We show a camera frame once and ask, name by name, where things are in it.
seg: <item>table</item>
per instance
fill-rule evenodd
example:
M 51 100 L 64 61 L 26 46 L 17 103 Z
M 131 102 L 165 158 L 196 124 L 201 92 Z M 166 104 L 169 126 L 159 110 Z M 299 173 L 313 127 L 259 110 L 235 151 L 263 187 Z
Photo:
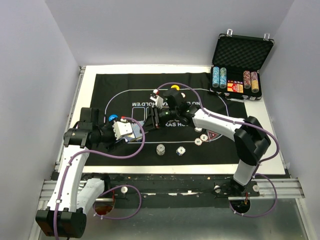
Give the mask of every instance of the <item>table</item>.
M 251 201 L 250 214 L 268 209 L 273 199 Z M 115 216 L 132 213 L 117 209 Z M 39 240 L 52 240 L 41 233 Z M 100 220 L 91 210 L 81 240 L 307 240 L 295 199 L 281 199 L 259 218 L 236 216 L 229 208 L 143 208 L 127 220 Z
M 83 107 L 90 107 L 96 74 L 161 74 L 161 73 L 209 73 L 209 65 L 101 65 L 85 68 L 82 84 L 76 99 L 70 125 L 73 126 L 80 117 Z M 273 133 L 272 124 L 263 98 L 259 101 L 245 101 L 248 116 L 258 118 L 264 129 Z M 276 145 L 271 142 L 265 157 L 276 151 Z M 171 166 L 85 166 L 84 173 L 118 173 L 118 174 L 234 174 L 237 164 L 208 165 L 171 165 Z M 258 173 L 267 175 L 284 175 L 284 164 L 281 154 L 264 162 Z

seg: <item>blue poker chip stack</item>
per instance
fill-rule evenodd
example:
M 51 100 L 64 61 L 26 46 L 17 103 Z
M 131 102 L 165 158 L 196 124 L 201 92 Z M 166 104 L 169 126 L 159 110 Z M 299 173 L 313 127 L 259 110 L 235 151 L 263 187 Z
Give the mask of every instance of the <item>blue poker chip stack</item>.
M 225 67 L 220 68 L 220 88 L 225 89 L 227 87 L 227 69 Z
M 220 69 L 218 66 L 215 66 L 212 71 L 213 71 L 213 73 L 212 73 L 212 87 L 217 88 L 217 87 L 219 87 Z

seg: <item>case lid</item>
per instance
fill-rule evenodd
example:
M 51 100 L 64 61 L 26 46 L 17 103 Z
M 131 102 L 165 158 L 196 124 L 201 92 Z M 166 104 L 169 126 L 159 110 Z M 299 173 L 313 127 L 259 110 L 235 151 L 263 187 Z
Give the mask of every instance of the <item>case lid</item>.
M 215 47 L 212 64 L 234 71 L 257 71 L 264 64 L 273 39 L 220 34 Z

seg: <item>stack of poker chips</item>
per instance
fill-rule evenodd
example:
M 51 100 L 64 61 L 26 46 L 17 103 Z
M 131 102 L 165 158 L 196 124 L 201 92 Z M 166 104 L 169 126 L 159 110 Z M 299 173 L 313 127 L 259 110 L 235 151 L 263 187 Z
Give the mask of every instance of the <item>stack of poker chips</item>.
M 222 67 L 220 69 L 220 88 L 225 89 L 227 87 L 227 69 Z
M 220 75 L 220 69 L 218 66 L 215 66 L 212 72 L 212 87 L 214 88 L 219 87 L 219 78 L 220 78 L 219 75 Z
M 215 66 L 212 70 L 212 87 L 225 89 L 227 87 L 227 69 L 222 67 L 219 69 Z
M 250 72 L 248 70 L 243 72 L 244 88 L 250 89 L 253 93 L 259 92 L 258 73 L 256 71 Z
M 258 73 L 256 71 L 251 72 L 251 91 L 253 93 L 259 92 Z
M 251 88 L 250 71 L 244 71 L 243 72 L 243 83 L 244 83 L 244 88 L 245 89 Z

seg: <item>gray floor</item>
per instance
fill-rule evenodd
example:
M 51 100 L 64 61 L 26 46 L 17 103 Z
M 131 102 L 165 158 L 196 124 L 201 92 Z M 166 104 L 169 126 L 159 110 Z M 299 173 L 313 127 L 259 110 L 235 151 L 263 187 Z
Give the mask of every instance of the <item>gray floor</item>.
M 248 213 L 260 214 L 273 200 L 251 202 Z M 124 216 L 131 209 L 116 209 Z M 101 220 L 89 212 L 81 240 L 307 240 L 296 201 L 282 199 L 260 218 L 234 215 L 227 208 L 144 208 L 127 220 Z M 41 240 L 54 239 L 42 237 Z

